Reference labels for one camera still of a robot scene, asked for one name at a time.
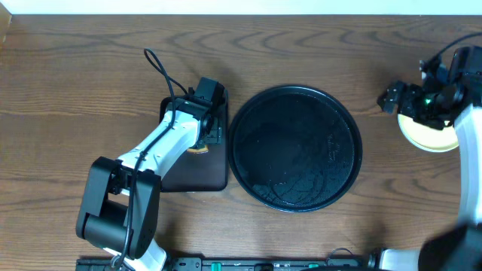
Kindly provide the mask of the green yellow sponge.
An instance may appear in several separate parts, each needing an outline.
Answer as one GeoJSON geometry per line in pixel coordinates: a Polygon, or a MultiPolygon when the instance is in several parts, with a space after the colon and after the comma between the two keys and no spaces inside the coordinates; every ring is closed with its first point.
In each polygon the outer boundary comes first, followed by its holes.
{"type": "Polygon", "coordinates": [[[201,145],[197,148],[188,148],[187,152],[192,154],[204,154],[209,151],[209,148],[206,145],[201,145]]]}

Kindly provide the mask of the yellow plate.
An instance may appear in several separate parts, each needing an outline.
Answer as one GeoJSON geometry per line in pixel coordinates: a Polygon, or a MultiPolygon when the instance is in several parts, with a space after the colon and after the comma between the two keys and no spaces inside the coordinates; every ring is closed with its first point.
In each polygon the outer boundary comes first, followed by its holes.
{"type": "Polygon", "coordinates": [[[442,130],[432,129],[402,114],[398,115],[398,125],[404,137],[424,151],[444,153],[459,147],[456,131],[452,126],[442,130]]]}

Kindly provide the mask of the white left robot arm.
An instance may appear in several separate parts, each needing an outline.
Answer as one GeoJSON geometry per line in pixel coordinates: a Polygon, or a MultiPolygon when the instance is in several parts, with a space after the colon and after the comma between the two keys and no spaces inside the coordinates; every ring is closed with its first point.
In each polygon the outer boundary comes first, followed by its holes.
{"type": "Polygon", "coordinates": [[[75,227],[111,254],[106,270],[162,270],[154,239],[162,192],[219,191],[227,183],[227,100],[166,98],[158,126],[117,159],[90,167],[75,227]]]}

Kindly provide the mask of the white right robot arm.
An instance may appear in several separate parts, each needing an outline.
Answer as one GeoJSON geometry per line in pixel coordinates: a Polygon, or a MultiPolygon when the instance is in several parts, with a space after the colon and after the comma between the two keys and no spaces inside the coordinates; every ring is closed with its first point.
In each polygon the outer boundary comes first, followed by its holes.
{"type": "Polygon", "coordinates": [[[369,257],[368,267],[380,270],[481,269],[481,84],[457,83],[456,91],[426,92],[404,84],[389,87],[377,103],[408,117],[427,114],[449,120],[459,143],[461,197],[458,224],[425,242],[419,250],[382,249],[369,257]]]}

